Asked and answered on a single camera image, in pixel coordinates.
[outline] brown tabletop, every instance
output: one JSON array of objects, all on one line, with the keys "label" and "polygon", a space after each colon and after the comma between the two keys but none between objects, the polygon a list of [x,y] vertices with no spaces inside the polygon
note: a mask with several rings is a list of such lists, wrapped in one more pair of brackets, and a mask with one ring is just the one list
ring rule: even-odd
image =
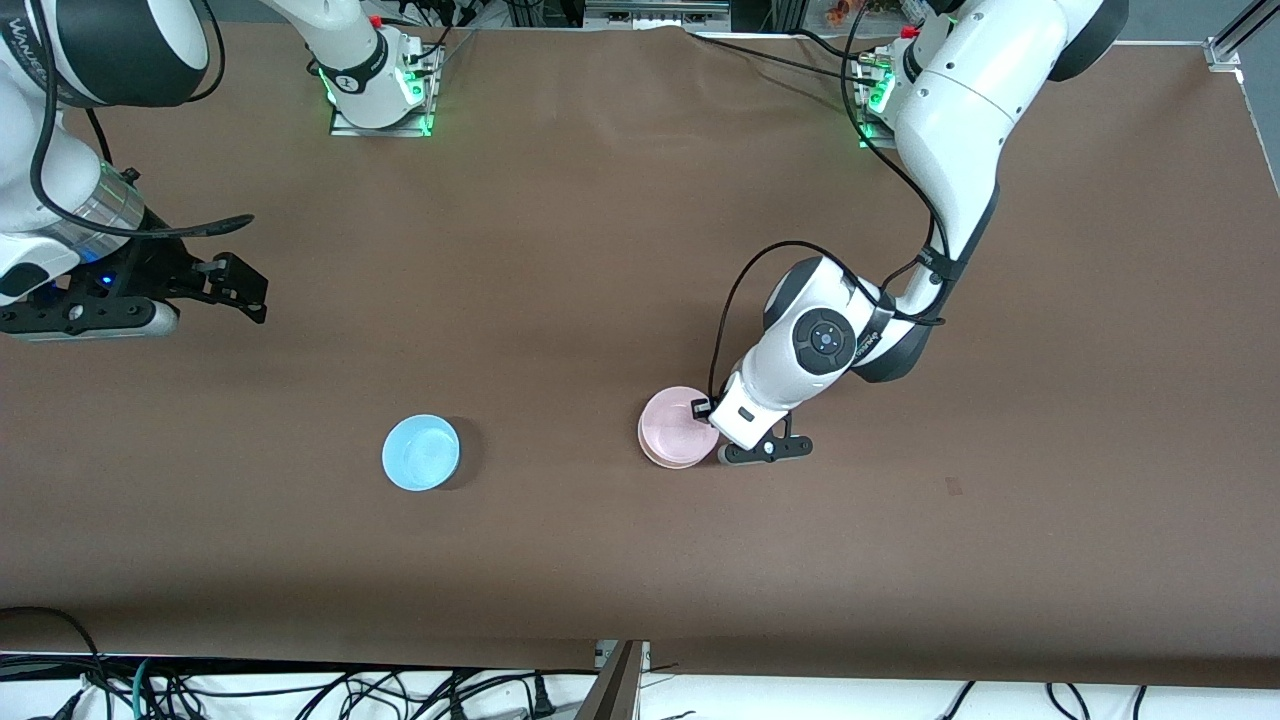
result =
[{"label": "brown tabletop", "polygon": [[[1046,88],[948,325],[805,404],[812,457],[673,473],[637,413],[705,382],[753,252],[883,277],[919,249],[835,81],[676,29],[486,32],[435,137],[332,138],[288,27],[227,40],[210,100],[102,120],[169,222],[257,214],[188,245],[265,273],[269,320],[0,342],[0,605],[108,651],[553,666],[643,637],[682,670],[1280,679],[1280,202],[1198,47]],[[744,283],[724,366],[801,256]],[[419,413],[462,432],[447,491],[383,475]]]}]

